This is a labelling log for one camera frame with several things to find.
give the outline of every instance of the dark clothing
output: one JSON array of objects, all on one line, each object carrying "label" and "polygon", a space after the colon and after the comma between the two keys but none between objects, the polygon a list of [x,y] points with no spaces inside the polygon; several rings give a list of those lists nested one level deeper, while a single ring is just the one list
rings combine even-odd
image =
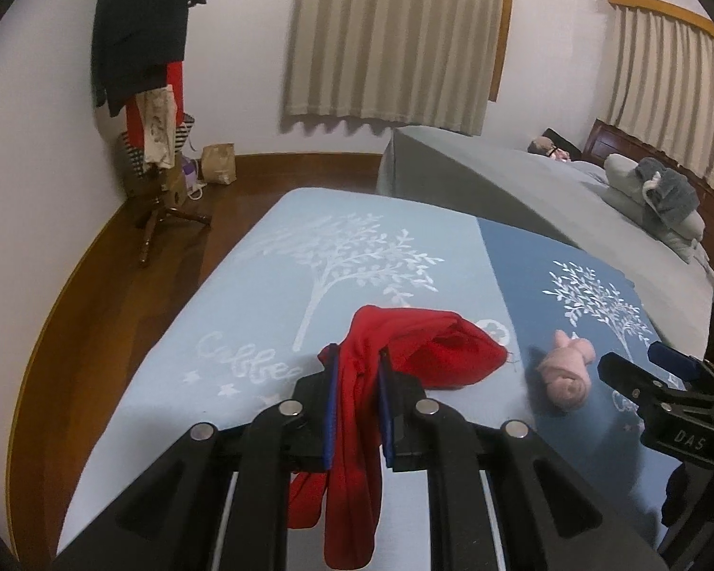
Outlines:
[{"label": "dark clothing", "polygon": [[96,106],[116,116],[139,92],[167,85],[167,64],[185,59],[188,0],[98,0],[92,75]]},{"label": "dark clothing", "polygon": [[698,194],[682,173],[665,167],[652,157],[640,160],[635,171],[642,184],[651,180],[656,172],[661,174],[659,185],[647,193],[647,198],[653,207],[645,206],[643,218],[645,229],[655,230],[662,222],[670,230],[676,229],[698,209]]}]

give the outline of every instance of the beige striped curtain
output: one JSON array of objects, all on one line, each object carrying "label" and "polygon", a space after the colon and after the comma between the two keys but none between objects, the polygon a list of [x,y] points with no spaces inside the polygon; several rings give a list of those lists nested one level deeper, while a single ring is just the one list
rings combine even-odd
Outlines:
[{"label": "beige striped curtain", "polygon": [[714,188],[714,37],[658,12],[615,9],[619,64],[609,124]]},{"label": "beige striped curtain", "polygon": [[503,0],[300,0],[286,113],[480,135]]}]

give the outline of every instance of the paper bag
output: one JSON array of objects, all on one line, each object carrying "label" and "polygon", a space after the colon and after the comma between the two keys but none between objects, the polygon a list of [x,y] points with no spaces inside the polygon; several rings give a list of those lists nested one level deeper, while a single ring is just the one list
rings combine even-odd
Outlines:
[{"label": "paper bag", "polygon": [[201,154],[201,176],[204,182],[230,184],[235,180],[233,144],[206,146]]},{"label": "paper bag", "polygon": [[161,200],[166,206],[180,207],[185,203],[188,197],[188,188],[185,183],[185,174],[183,173],[183,162],[181,156],[177,155],[174,167],[164,170],[162,175],[164,180],[161,186]]}]

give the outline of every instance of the red sock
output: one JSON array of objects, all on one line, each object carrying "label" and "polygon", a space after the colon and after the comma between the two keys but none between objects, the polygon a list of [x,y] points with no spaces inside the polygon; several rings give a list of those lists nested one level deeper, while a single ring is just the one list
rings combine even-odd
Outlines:
[{"label": "red sock", "polygon": [[[508,352],[476,325],[449,311],[364,306],[339,348],[337,435],[333,467],[299,474],[291,484],[290,528],[311,528],[325,510],[325,561],[359,569],[373,555],[381,511],[381,464],[375,397],[378,353],[388,347],[395,371],[425,388],[475,384],[503,365]],[[325,351],[320,360],[326,362]]]}]

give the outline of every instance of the light blue mattress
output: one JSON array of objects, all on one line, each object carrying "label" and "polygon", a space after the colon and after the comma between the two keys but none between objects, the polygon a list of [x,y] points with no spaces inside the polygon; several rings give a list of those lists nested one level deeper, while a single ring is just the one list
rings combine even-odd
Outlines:
[{"label": "light blue mattress", "polygon": [[[586,290],[600,305],[584,300]],[[570,415],[546,403],[534,371],[563,329],[680,385],[648,362],[658,337],[625,276],[514,227],[310,188],[288,194],[251,230],[145,358],[84,467],[59,551],[192,424],[247,423],[290,396],[368,304],[453,310],[507,346],[508,362],[485,380],[430,395],[484,425],[531,423],[649,543],[660,541],[664,486],[678,462],[640,445],[634,406],[595,367],[587,404]],[[427,505],[423,473],[385,473],[369,568],[428,568]],[[288,568],[325,569],[322,539],[321,526],[290,532]]]}]

